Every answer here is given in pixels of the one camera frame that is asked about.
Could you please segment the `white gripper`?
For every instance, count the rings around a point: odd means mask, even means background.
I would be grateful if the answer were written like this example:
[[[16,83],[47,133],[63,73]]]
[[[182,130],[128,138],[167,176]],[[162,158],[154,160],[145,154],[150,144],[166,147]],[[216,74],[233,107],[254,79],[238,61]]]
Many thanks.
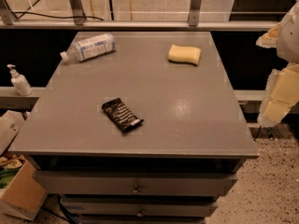
[[[270,49],[277,47],[278,57],[290,63],[281,71],[273,69],[265,87],[257,121],[269,128],[279,124],[299,102],[299,2],[256,45]]]

